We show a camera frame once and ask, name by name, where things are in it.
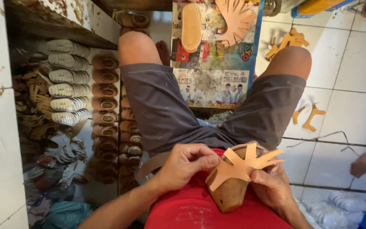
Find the plastic bag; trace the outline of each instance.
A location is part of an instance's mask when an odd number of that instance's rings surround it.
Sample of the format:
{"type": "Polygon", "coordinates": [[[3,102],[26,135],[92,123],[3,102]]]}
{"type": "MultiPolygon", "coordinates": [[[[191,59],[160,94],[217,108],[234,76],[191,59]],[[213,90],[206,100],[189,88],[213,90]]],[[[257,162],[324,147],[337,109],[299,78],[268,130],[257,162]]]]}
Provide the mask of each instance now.
{"type": "Polygon", "coordinates": [[[49,215],[42,225],[43,229],[76,229],[93,209],[87,203],[63,201],[54,203],[50,207],[49,215]]]}
{"type": "Polygon", "coordinates": [[[329,200],[349,212],[366,211],[366,201],[360,196],[345,191],[333,191],[329,200]]]}
{"type": "Polygon", "coordinates": [[[348,220],[342,211],[338,211],[323,201],[304,201],[303,205],[316,222],[324,228],[345,228],[348,220]]]}

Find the leather strap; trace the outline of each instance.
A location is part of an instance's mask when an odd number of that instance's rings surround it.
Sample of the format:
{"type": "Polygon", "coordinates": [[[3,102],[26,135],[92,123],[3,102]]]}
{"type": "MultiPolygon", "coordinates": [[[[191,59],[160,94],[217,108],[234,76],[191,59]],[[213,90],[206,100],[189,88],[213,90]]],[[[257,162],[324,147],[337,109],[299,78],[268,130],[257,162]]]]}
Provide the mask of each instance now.
{"type": "Polygon", "coordinates": [[[153,170],[162,167],[166,160],[168,159],[170,152],[165,152],[151,157],[147,162],[145,162],[139,169],[137,178],[141,181],[145,176],[150,174],[153,170]]]}

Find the man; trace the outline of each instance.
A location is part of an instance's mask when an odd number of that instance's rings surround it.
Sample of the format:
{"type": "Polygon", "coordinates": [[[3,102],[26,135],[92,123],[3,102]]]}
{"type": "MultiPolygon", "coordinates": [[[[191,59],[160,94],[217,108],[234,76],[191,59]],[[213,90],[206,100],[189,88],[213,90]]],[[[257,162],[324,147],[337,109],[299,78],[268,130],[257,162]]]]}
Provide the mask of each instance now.
{"type": "Polygon", "coordinates": [[[222,101],[225,103],[231,102],[231,92],[230,92],[231,84],[225,85],[225,90],[222,92],[222,101]]]}
{"type": "Polygon", "coordinates": [[[255,80],[252,94],[220,128],[201,126],[186,105],[167,51],[145,34],[128,32],[119,39],[124,85],[142,134],[154,156],[172,151],[165,165],[144,185],[96,210],[80,228],[126,228],[151,207],[146,228],[312,228],[292,198],[280,163],[255,170],[242,206],[222,214],[208,193],[205,170],[217,155],[252,140],[276,149],[303,93],[312,59],[300,47],[279,51],[255,80]]]}
{"type": "Polygon", "coordinates": [[[234,89],[234,92],[238,89],[238,92],[235,94],[233,103],[239,103],[241,101],[244,93],[242,92],[242,84],[239,84],[237,88],[234,89]]]}
{"type": "Polygon", "coordinates": [[[190,86],[186,86],[186,91],[182,92],[182,96],[183,99],[186,100],[191,100],[191,94],[190,94],[190,86]]]}

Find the tan insole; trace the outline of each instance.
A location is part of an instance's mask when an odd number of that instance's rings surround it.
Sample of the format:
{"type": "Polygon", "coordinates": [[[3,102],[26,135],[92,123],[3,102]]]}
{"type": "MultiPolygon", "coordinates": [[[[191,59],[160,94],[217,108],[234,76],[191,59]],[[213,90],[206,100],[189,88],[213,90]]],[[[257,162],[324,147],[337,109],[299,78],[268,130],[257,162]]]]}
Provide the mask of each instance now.
{"type": "Polygon", "coordinates": [[[195,4],[183,7],[182,20],[182,46],[193,53],[201,42],[201,13],[195,4]]]}

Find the finger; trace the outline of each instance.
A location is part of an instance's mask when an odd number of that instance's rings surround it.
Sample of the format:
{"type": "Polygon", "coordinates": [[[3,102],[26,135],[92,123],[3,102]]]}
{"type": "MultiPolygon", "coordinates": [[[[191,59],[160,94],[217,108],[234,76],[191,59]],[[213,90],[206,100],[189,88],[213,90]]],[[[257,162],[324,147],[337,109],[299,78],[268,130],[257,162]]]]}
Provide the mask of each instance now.
{"type": "Polygon", "coordinates": [[[270,188],[275,188],[280,185],[280,182],[273,175],[262,170],[254,170],[251,173],[251,180],[254,183],[265,185],[270,188]]]}
{"type": "Polygon", "coordinates": [[[218,165],[218,156],[217,155],[208,155],[203,156],[193,162],[190,162],[190,172],[192,175],[197,173],[198,171],[204,169],[212,169],[218,165]]]}
{"type": "Polygon", "coordinates": [[[205,144],[180,144],[181,152],[188,158],[192,158],[192,155],[207,156],[217,155],[212,149],[205,144]]]}

